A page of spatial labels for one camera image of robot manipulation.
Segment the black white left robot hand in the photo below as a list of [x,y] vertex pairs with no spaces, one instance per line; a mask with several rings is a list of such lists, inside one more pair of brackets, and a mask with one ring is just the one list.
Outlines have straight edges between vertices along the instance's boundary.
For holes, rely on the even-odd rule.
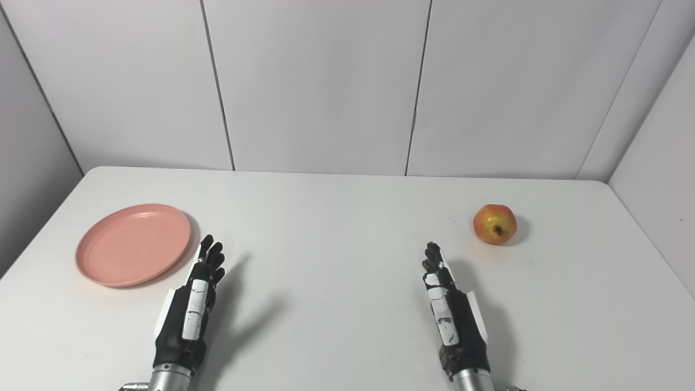
[[172,292],[166,315],[155,339],[153,367],[177,365],[196,374],[207,352],[204,340],[225,275],[223,244],[206,235],[198,248],[186,282]]

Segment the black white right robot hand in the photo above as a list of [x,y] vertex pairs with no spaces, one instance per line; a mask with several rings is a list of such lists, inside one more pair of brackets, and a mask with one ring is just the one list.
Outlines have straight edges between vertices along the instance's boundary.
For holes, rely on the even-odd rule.
[[463,292],[441,247],[428,242],[422,281],[441,338],[439,359],[456,390],[492,390],[488,333],[473,291]]

